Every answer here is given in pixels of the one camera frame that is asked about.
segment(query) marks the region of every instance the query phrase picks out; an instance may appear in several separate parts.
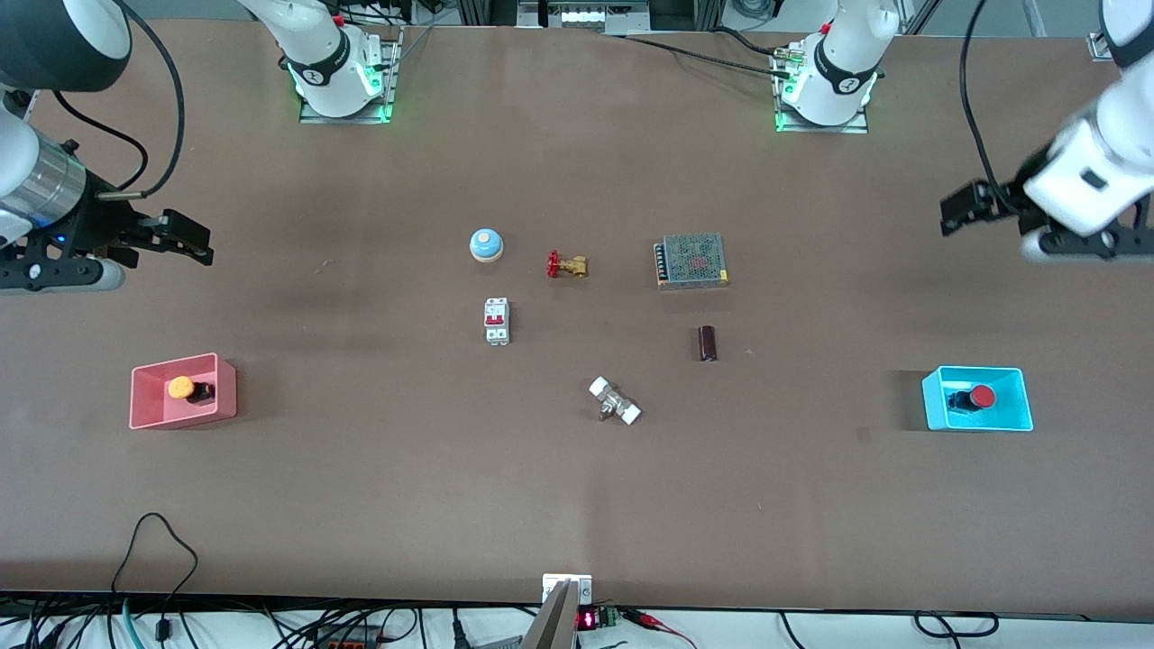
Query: wire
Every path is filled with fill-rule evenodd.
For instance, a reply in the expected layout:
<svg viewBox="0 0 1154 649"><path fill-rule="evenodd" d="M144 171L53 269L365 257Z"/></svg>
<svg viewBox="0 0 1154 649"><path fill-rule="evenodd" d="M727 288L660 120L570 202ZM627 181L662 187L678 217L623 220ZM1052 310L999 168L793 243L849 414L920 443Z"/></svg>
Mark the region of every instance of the wire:
<svg viewBox="0 0 1154 649"><path fill-rule="evenodd" d="M969 43L974 38L974 27L977 24L977 17L982 15L982 9L986 7L986 0L977 0L977 6L974 7L974 15L969 18L969 24L966 27L966 36L961 39L961 57L958 59L958 91L961 94L961 110L966 113L966 124L969 125L969 132L974 135L974 146L977 147L977 157L982 159L982 169L986 171L986 180L990 184L990 189L994 192L994 196L1005 206L1014 216L1021 216L1018 208L1010 203L1010 197L1002 189L1002 185L998 184L997 178L994 177L994 166L990 165L990 157L986 154L986 142L982 141L982 134L977 129L977 121L974 119L974 111L969 106L969 89L966 83L966 64L969 59Z"/></svg>
<svg viewBox="0 0 1154 649"><path fill-rule="evenodd" d="M797 640L796 635L794 635L793 627L789 626L789 618L786 617L786 612L778 611L778 614L781 616L781 624L786 625L786 633L789 634L789 641L793 642L794 647L797 649L805 649L805 646Z"/></svg>
<svg viewBox="0 0 1154 649"><path fill-rule="evenodd" d="M697 52L690 52L689 50L682 50L681 47L674 47L673 45L666 45L665 43L657 43L657 42L653 42L653 40L645 40L644 38L628 38L628 37L624 37L624 36L620 36L620 37L616 37L616 38L621 38L622 40L628 40L629 43L643 43L645 45L652 45L653 47L660 47L661 50L667 50L667 51L673 52L675 54L684 54L687 57L692 57L695 59L700 59L703 61L709 61L711 64L717 64L719 66L728 66L728 67L732 67L732 68L737 68L737 69L743 69L743 70L749 70L749 72L756 72L756 73L759 73L759 74L767 74L770 76L777 76L777 77L780 77L780 79L788 79L789 77L789 73L787 73L785 70L772 70L772 69L769 69L769 68L759 68L759 67L755 67L755 66L747 66L745 64L739 64L739 62L735 62L735 61L727 61L725 59L717 59L717 58L713 58L713 57L709 57L706 54L699 54Z"/></svg>
<svg viewBox="0 0 1154 649"><path fill-rule="evenodd" d="M286 639L278 641L276 644L272 646L272 649L279 649L280 647L285 647L286 649L292 649L292 642L295 642L297 639L309 640L310 634L319 632L320 628L325 625L334 625L334 626L357 625L360 624L361 620L366 619L368 616L372 616L373 613L376 613L379 611L383 611L385 609L409 609L413 604L412 602L410 602L410 603L389 604L389 605L366 609L367 603L364 600L345 599L342 602L346 603L347 606L340 610L330 609L325 611L324 614L322 614L319 619L300 628L297 628L292 633L287 634ZM344 618L345 616L349 616L351 613L357 613L357 611L361 612L354 616L352 619L342 620L342 618Z"/></svg>
<svg viewBox="0 0 1154 649"><path fill-rule="evenodd" d="M752 50L754 52L757 52L758 54L764 54L766 57L772 57L773 55L774 47L760 47L758 45L754 45L752 43L750 43L750 40L748 38L745 38L737 30L729 29L727 27L715 27L715 28L711 29L710 31L715 32L715 33L728 33L729 36L736 38L737 43L741 43L748 50Z"/></svg>
<svg viewBox="0 0 1154 649"><path fill-rule="evenodd" d="M429 649L428 640L425 639L425 612L417 609L417 625L421 627L421 649Z"/></svg>
<svg viewBox="0 0 1154 649"><path fill-rule="evenodd" d="M73 115L74 118L83 121L84 124L87 124L87 125L89 125L89 126L91 126L93 128L98 128L98 129L107 133L108 135L112 135L113 137L118 137L120 140L123 140L125 142L128 142L129 144L133 146L134 149L136 149L136 152L138 152L141 155L141 163L140 163L140 165L136 166L136 172L133 173L133 176L128 180L125 180L120 185L117 185L117 189L118 191L123 192L133 182L136 182L137 180L140 180L140 177L144 174L144 170L148 169L148 149L144 148L144 144L141 144L140 141L137 141L132 135L128 135L126 133L121 133L120 130L117 130L115 128L112 128L111 126L108 126L106 124L100 124L99 121L97 121L97 120L88 117L87 114L77 111L75 107L73 107L72 104L68 103L68 99L65 99L65 96L61 95L59 90L53 90L52 91L52 96L57 98L57 103L60 104L60 107L63 109L65 112L67 112L68 114Z"/></svg>
<svg viewBox="0 0 1154 649"><path fill-rule="evenodd" d="M168 50L164 46L164 43L160 42L160 37L152 31L152 28L144 22L144 18L142 18L135 9L129 7L125 0L112 1L120 7L126 16L132 18L132 21L141 28L144 35L148 36L149 40L152 42L152 45L156 46L157 51L160 52L160 57L164 59L164 65L167 66L168 74L172 76L172 88L177 94L177 139L172 146L172 157L168 158L168 166L165 167L164 173L160 174L160 178L156 181L156 184L143 192L138 192L140 197L143 199L159 192L160 188L164 187L165 182L172 178L172 172L177 169L177 162L180 161L180 149L185 144L185 88L180 83L180 73L177 72L177 64L173 62L172 55L168 54Z"/></svg>
<svg viewBox="0 0 1154 649"><path fill-rule="evenodd" d="M661 633L668 633L669 635L676 635L677 637L680 637L680 639L684 640L685 642L688 642L690 647L692 647L694 649L697 649L697 643L694 642L692 640L690 640L688 635L681 633L680 631L673 631L669 627L665 627L665 628L661 628L661 629L658 629L658 631L660 631Z"/></svg>
<svg viewBox="0 0 1154 649"><path fill-rule="evenodd" d="M404 610L404 609L392 609L391 611L389 611L388 613L384 614L384 619L381 620L381 631L379 632L379 635L381 636L381 644L388 644L390 642L397 642L397 641L404 640L404 639L409 637L410 635L412 635L412 633L414 631L417 631L417 610L415 609L409 609L409 612L411 612L413 614L413 624L410 625L407 629L405 629L405 633L402 633L397 637L385 637L385 635L384 635L384 625L389 624L389 618L392 617L394 613L396 613L397 611L402 611L402 610Z"/></svg>
<svg viewBox="0 0 1154 649"><path fill-rule="evenodd" d="M120 575L125 572L125 566L128 565L128 558L132 557L132 554L133 554L133 547L136 545L136 535L140 534L141 525L148 519L159 519L159 521L162 523L164 523L164 529L166 529L168 531L168 536L172 537L172 540L175 540L177 544L180 545L181 547L183 547L185 551L188 552L188 555L193 558L193 566L190 568L188 568L188 573L185 574L183 579L181 579L179 582L177 582L177 585L174 585L172 588L172 591L168 592L168 596L165 597L164 602L160 604L160 621L157 622L159 625L162 622L165 622L165 613L167 612L168 603L177 595L177 591L180 590L181 587L183 587L188 582L188 580L190 580L193 577L194 573L196 573L196 567L200 566L201 558L196 554L196 551L193 550L193 546L190 546L187 543L185 543L185 539L180 538L180 536L177 535L175 531L173 531L172 524L168 523L168 520L165 519L163 514L159 514L157 512L149 512L148 514L144 514L143 516L141 516L140 519L136 520L136 525L133 528L133 536L128 540L128 550L125 552L125 558L120 560L120 566L117 567L117 573L114 575L112 575L112 584L110 585L110 591L113 595L117 594L117 582L120 581ZM128 612L128 598L127 597L123 600L122 609L123 609L123 612L126 614L125 624L128 625L128 627L129 627L129 637L133 640L133 644L137 646L136 649L143 649L143 647L140 646L140 639L135 637L136 631L132 627L132 620L127 618L127 612ZM110 637L112 635L111 621L110 621L108 635L110 635ZM164 642L165 642L164 640L160 640L160 649L164 649Z"/></svg>
<svg viewBox="0 0 1154 649"><path fill-rule="evenodd" d="M265 604L264 602L261 602L261 607L263 607L263 609L264 609L264 614L265 614L265 616L268 616L268 618L269 618L269 621L271 621L271 622L272 622L272 626L273 626L273 627L276 627L276 629L277 629L277 635L279 635L279 636L280 636L280 641L282 641L282 642L286 642L286 643L287 643L287 642L288 642L288 639L287 639L287 637L285 637L285 632L284 632L284 629L282 629L282 628L280 628L280 621L279 621L279 620L277 620L277 617L276 617L276 616L273 616L273 614L272 614L272 611L270 611L270 610L269 610L269 605L268 605L268 604Z"/></svg>
<svg viewBox="0 0 1154 649"><path fill-rule="evenodd" d="M136 649L144 649L144 644L141 642L141 636L136 634L136 625L133 624L133 616L128 611L127 597L125 597L120 603L120 617L123 618L125 628L128 629L128 640L133 641L133 647Z"/></svg>
<svg viewBox="0 0 1154 649"><path fill-rule="evenodd" d="M930 631L930 629L926 628L922 625L922 617L934 618L935 620L937 620L937 622L939 625L942 625L942 628L945 629L945 633L935 632L935 631ZM950 622L947 622L945 620L945 618L942 617L942 614L938 613L937 611L916 611L916 612L914 612L914 626L917 627L917 631L922 632L923 635L928 635L928 636L935 637L937 640L950 640L950 641L953 642L953 648L954 649L961 649L961 639L964 639L964 637L967 637L967 639L989 637L989 636L994 635L995 633L997 633L998 627L1002 626L1001 618L998 618L997 614L995 614L995 613L988 613L988 614L984 614L984 616L981 616L981 617L984 618L984 619L989 619L989 620L991 620L994 622L992 625L990 625L990 628L987 628L987 629L983 629L983 631L974 631L974 632L954 631L953 627L950 626Z"/></svg>
<svg viewBox="0 0 1154 649"><path fill-rule="evenodd" d="M108 600L107 600L107 604L105 605L105 613L106 614L104 617L105 629L108 632L108 647L111 649L117 649L117 639L112 635L112 611L113 611L112 603L114 600L115 600L115 597L112 596L112 595L108 595Z"/></svg>
<svg viewBox="0 0 1154 649"><path fill-rule="evenodd" d="M387 22L389 24L396 24L396 23L392 22L396 16L387 16L387 15L384 15L384 12L382 12L381 9L377 9L376 5L366 5L366 7L368 7L374 14L376 14L384 22Z"/></svg>
<svg viewBox="0 0 1154 649"><path fill-rule="evenodd" d="M128 565L128 558L133 555L133 547L136 546L136 535L140 534L141 531L141 524L143 524L144 521L149 519L158 519L162 523L164 523L164 529L168 531L168 536L172 537L172 540L175 540L177 544L183 547L185 551L188 552L188 555L193 558L193 567L188 568L188 573L185 574L185 577L181 579L177 583L177 585L172 589L172 591L168 592L168 596L164 598L164 605L167 605L168 602L172 599L172 597L177 595L177 591L180 590L181 587L183 587L185 583L187 583L188 580L193 577L193 573L196 572L196 567L200 566L201 564L201 558L196 554L196 551L193 550L193 546L185 543L185 539L180 538L180 536L178 536L177 532L173 531L172 524L168 523L168 519L165 519L164 515L158 512L149 512L148 514L144 514L143 516L136 520L136 525L133 528L133 536L132 538L128 539L128 550L125 552L125 558L120 560L120 566L117 567L115 574L112 575L112 584L110 585L108 590L113 595L118 592L117 582L120 581L120 575L125 572L125 566ZM163 607L160 609L160 616L164 617Z"/></svg>
<svg viewBox="0 0 1154 649"><path fill-rule="evenodd" d="M80 647L80 641L82 637L84 637L84 631L88 629L88 625L92 622L92 620L96 618L96 614L99 612L100 612L99 606L92 609L92 612L89 613L87 618L84 618L83 624L80 625L80 631L77 631L76 635L68 642L68 644L65 646L65 649L73 649L74 647Z"/></svg>
<svg viewBox="0 0 1154 649"><path fill-rule="evenodd" d="M201 647L196 644L196 637L193 635L193 629L188 628L188 620L185 619L185 610L177 606L177 614L180 616L180 626L185 627L185 635L188 636L188 642L193 646L193 649L201 649Z"/></svg>

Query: cyan box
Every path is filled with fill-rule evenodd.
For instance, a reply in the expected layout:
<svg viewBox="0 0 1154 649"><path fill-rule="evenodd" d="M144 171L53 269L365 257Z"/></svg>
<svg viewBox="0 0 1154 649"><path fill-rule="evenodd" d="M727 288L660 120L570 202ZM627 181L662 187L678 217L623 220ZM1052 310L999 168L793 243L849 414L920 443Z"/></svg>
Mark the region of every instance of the cyan box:
<svg viewBox="0 0 1154 649"><path fill-rule="evenodd" d="M997 395L991 408L967 412L950 408L950 396L989 386ZM931 431L999 431L1028 433L1034 430L1026 397L1026 380L1017 367L962 367L943 365L922 380L926 423Z"/></svg>

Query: silver cylinder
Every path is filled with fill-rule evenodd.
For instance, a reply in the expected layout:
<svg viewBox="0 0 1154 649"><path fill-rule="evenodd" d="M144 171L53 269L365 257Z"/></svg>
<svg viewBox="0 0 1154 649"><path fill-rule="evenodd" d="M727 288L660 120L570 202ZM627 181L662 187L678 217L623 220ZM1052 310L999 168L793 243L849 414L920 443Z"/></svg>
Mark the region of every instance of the silver cylinder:
<svg viewBox="0 0 1154 649"><path fill-rule="evenodd" d="M0 196L0 210L47 227L76 207L88 179L80 161L39 132L36 135L40 143L36 164L18 187Z"/></svg>

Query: capacitor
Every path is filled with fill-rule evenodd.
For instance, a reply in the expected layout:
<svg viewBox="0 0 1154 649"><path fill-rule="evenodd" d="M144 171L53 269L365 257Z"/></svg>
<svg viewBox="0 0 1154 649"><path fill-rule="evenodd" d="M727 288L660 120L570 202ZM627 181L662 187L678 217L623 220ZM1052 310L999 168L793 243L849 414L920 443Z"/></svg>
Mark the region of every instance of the capacitor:
<svg viewBox="0 0 1154 649"><path fill-rule="evenodd" d="M697 328L697 351L703 361L718 359L718 342L712 326L706 324Z"/></svg>
<svg viewBox="0 0 1154 649"><path fill-rule="evenodd" d="M974 386L968 390L958 390L950 395L950 408L965 412L977 412L992 408L998 397L989 386Z"/></svg>
<svg viewBox="0 0 1154 649"><path fill-rule="evenodd" d="M193 381L188 376L177 376L168 383L168 396L182 398L188 403L203 403L216 396L216 387L212 383Z"/></svg>

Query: pink box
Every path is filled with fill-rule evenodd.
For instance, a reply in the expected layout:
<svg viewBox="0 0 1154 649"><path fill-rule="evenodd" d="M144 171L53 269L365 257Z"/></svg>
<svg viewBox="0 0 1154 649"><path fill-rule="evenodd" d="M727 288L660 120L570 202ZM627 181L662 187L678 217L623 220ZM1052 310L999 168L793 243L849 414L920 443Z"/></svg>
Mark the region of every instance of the pink box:
<svg viewBox="0 0 1154 649"><path fill-rule="evenodd" d="M216 396L209 403L188 403L168 396L177 376L212 383ZM134 431L175 431L237 416L237 368L215 353L142 365L133 370L128 427Z"/></svg>

